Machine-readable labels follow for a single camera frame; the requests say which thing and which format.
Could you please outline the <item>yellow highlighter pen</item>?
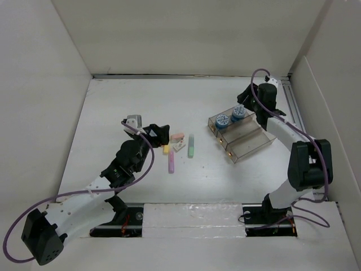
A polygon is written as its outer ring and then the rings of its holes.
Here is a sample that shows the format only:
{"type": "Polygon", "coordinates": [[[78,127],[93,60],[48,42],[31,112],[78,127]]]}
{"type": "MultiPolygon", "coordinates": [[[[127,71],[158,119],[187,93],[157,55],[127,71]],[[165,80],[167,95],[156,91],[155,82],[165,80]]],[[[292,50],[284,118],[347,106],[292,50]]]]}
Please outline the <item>yellow highlighter pen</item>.
{"type": "Polygon", "coordinates": [[[169,150],[170,150],[170,146],[169,146],[169,145],[163,145],[163,147],[162,147],[162,153],[163,153],[164,155],[168,155],[169,150]]]}

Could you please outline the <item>blue round jar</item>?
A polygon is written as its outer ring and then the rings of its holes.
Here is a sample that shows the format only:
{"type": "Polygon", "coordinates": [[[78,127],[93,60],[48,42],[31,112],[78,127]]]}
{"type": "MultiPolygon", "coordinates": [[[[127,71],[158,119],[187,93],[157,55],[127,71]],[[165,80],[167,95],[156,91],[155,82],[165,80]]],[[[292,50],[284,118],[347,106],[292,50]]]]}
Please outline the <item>blue round jar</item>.
{"type": "Polygon", "coordinates": [[[217,129],[224,129],[228,127],[229,123],[230,119],[225,114],[219,114],[215,118],[215,126],[217,127],[217,129]]]}
{"type": "Polygon", "coordinates": [[[232,110],[232,114],[231,114],[231,121],[233,123],[243,119],[246,115],[246,109],[245,107],[240,104],[240,105],[237,105],[233,108],[232,110]]]}

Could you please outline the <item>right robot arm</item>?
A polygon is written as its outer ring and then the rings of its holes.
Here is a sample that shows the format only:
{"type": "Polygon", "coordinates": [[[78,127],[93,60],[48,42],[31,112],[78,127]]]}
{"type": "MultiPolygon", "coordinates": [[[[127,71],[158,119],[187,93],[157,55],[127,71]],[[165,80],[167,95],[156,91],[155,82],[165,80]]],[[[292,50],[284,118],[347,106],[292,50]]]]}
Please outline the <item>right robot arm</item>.
{"type": "Polygon", "coordinates": [[[287,179],[246,215],[267,222],[282,218],[310,190],[327,188],[333,180],[330,142],[313,139],[288,122],[286,114],[277,108],[277,94],[278,82],[274,78],[266,77],[260,84],[251,82],[237,96],[237,106],[208,120],[214,141],[235,164],[276,139],[290,152],[287,179]]]}

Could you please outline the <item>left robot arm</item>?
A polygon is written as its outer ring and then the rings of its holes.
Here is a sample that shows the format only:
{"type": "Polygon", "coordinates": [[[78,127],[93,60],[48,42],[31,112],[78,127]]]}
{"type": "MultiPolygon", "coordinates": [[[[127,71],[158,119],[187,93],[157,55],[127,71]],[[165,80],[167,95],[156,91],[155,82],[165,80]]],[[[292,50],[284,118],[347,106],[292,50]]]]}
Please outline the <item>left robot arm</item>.
{"type": "Polygon", "coordinates": [[[110,165],[79,192],[64,194],[58,206],[27,214],[21,239],[35,261],[46,265],[60,255],[65,245],[96,227],[105,216],[114,224],[123,222],[127,205],[118,193],[136,183],[148,154],[169,143],[169,125],[139,128],[132,120],[123,122],[130,137],[122,143],[110,165]]]}

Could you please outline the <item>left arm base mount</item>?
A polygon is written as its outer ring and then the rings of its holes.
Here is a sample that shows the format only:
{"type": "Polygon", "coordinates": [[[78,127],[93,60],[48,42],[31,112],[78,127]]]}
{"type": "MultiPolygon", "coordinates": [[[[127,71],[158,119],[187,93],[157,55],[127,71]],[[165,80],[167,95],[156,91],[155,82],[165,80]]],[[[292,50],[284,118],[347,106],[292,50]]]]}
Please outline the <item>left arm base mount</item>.
{"type": "Polygon", "coordinates": [[[117,195],[107,202],[113,207],[114,216],[111,221],[91,229],[90,237],[142,237],[144,203],[125,203],[117,195]]]}

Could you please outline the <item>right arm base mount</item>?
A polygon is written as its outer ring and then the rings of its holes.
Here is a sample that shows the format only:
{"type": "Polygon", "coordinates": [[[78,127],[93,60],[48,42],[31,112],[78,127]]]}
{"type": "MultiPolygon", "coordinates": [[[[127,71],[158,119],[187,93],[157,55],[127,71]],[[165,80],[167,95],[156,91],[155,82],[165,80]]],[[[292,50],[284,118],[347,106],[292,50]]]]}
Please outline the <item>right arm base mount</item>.
{"type": "Polygon", "coordinates": [[[238,222],[245,226],[246,237],[297,237],[291,207],[265,213],[260,204],[243,205],[238,222]]]}

